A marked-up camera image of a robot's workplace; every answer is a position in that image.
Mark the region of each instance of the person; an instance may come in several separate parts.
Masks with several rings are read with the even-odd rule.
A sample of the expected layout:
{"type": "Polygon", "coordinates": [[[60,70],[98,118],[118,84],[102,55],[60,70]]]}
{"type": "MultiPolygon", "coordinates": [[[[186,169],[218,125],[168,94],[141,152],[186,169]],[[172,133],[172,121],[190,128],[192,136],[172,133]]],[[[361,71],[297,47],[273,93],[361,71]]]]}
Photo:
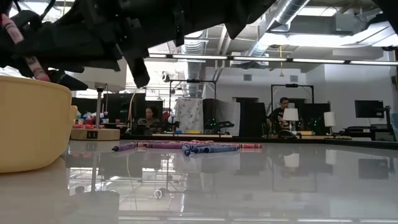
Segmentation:
{"type": "Polygon", "coordinates": [[[150,126],[156,122],[160,122],[158,117],[158,110],[156,106],[150,106],[145,109],[145,118],[140,118],[138,124],[146,126],[146,134],[153,134],[159,132],[159,128],[151,128],[150,126]]]}
{"type": "Polygon", "coordinates": [[[289,129],[289,122],[283,120],[284,111],[289,107],[289,99],[287,97],[282,97],[279,100],[279,103],[280,107],[275,109],[270,115],[271,120],[276,125],[275,130],[277,133],[279,133],[281,130],[289,129]]]}

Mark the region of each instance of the woman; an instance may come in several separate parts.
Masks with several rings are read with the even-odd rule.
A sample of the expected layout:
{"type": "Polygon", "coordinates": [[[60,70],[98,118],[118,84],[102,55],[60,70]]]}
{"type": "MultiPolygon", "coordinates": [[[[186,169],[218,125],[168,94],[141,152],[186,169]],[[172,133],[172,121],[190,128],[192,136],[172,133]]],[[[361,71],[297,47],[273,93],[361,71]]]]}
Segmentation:
{"type": "Polygon", "coordinates": [[[145,118],[140,118],[138,124],[146,126],[145,134],[153,134],[160,131],[160,128],[150,128],[154,123],[160,122],[156,106],[150,106],[145,109],[145,118]]]}

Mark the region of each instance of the man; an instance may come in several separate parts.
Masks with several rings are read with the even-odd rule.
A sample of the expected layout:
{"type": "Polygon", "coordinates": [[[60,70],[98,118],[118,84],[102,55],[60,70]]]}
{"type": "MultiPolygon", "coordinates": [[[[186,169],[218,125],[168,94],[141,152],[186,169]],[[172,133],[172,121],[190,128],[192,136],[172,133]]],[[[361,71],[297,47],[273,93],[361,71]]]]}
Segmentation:
{"type": "Polygon", "coordinates": [[[277,133],[280,130],[289,129],[289,122],[283,120],[284,111],[286,108],[289,107],[289,99],[287,97],[282,97],[279,100],[279,103],[280,107],[275,109],[270,115],[273,124],[276,125],[275,130],[277,131],[277,133]]]}

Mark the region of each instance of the reflective table surface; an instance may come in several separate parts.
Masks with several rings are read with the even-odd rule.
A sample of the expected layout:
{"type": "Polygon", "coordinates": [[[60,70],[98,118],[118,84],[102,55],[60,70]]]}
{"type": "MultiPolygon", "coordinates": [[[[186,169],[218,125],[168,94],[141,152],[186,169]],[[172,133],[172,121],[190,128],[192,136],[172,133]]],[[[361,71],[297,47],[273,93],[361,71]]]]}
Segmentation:
{"type": "Polygon", "coordinates": [[[184,156],[71,141],[0,175],[1,223],[398,223],[398,151],[320,144],[184,156]]]}

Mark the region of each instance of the pink crayon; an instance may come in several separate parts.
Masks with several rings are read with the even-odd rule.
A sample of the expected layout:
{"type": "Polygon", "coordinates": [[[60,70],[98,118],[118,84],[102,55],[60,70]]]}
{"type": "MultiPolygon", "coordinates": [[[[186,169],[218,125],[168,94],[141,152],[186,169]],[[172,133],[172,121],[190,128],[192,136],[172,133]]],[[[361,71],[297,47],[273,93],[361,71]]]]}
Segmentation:
{"type": "MultiPolygon", "coordinates": [[[[8,34],[15,44],[24,40],[24,36],[19,32],[14,21],[10,20],[5,14],[1,14],[1,24],[6,28],[8,34]]],[[[36,80],[50,82],[49,76],[46,74],[39,61],[35,56],[25,57],[26,64],[29,66],[36,80]]]]}

